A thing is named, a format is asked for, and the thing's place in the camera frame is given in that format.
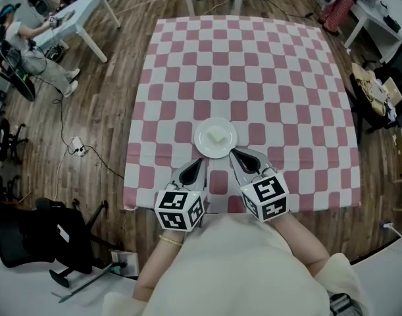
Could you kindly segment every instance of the bracelet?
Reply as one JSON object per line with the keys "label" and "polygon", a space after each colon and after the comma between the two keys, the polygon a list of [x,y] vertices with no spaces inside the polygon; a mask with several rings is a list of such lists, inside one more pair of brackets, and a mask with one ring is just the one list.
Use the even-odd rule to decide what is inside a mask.
{"label": "bracelet", "polygon": [[182,246],[183,246],[183,243],[177,242],[177,241],[174,241],[174,240],[171,240],[171,239],[169,239],[169,238],[166,238],[166,237],[163,236],[163,235],[160,235],[160,239],[161,239],[162,241],[168,242],[169,244],[172,244],[172,245],[175,245],[175,246],[178,246],[178,247],[182,247]]}

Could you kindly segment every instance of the person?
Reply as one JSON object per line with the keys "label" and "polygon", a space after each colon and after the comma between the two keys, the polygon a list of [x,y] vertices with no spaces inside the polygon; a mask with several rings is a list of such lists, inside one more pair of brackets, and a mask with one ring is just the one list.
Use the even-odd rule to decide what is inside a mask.
{"label": "person", "polygon": [[21,22],[14,21],[16,8],[5,5],[0,11],[0,41],[6,40],[21,54],[22,68],[29,74],[53,85],[64,97],[69,97],[78,87],[78,81],[73,81],[80,73],[79,69],[66,71],[57,63],[46,59],[36,47],[30,45],[30,40],[46,30],[49,24],[31,29]]}
{"label": "person", "polygon": [[338,26],[345,20],[351,7],[357,0],[335,0],[326,5],[322,17],[318,22],[328,33],[338,36]]}
{"label": "person", "polygon": [[186,238],[165,230],[133,297],[107,294],[103,316],[369,315],[347,258],[290,213],[211,216]]}

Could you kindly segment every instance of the white cube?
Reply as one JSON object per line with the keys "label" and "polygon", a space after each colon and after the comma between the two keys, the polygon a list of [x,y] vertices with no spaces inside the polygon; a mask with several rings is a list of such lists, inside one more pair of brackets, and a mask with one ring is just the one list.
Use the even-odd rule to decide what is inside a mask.
{"label": "white cube", "polygon": [[163,229],[190,232],[205,214],[200,191],[160,191],[154,211]]}
{"label": "white cube", "polygon": [[289,211],[288,188],[282,173],[262,178],[240,188],[243,203],[259,221],[267,221]]}

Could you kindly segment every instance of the white plate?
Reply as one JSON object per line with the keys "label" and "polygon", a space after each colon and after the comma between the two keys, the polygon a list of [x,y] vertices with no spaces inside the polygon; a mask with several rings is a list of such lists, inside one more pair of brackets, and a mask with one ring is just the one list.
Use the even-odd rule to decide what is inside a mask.
{"label": "white plate", "polygon": [[[220,143],[216,143],[209,134],[212,126],[222,128],[225,137]],[[218,159],[227,156],[231,149],[236,147],[238,133],[233,124],[224,118],[208,118],[201,122],[195,130],[193,137],[195,146],[205,157]]]}

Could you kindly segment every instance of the checkered tablecloth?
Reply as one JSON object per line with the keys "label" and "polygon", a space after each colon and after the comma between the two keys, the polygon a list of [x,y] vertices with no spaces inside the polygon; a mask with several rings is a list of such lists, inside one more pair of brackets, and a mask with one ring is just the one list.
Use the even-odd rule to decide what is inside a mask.
{"label": "checkered tablecloth", "polygon": [[[339,70],[320,29],[245,16],[158,20],[130,129],[124,208],[153,207],[200,157],[197,125],[222,117],[238,146],[284,173],[293,211],[358,205],[359,154]],[[228,157],[208,160],[213,213],[244,212]]]}

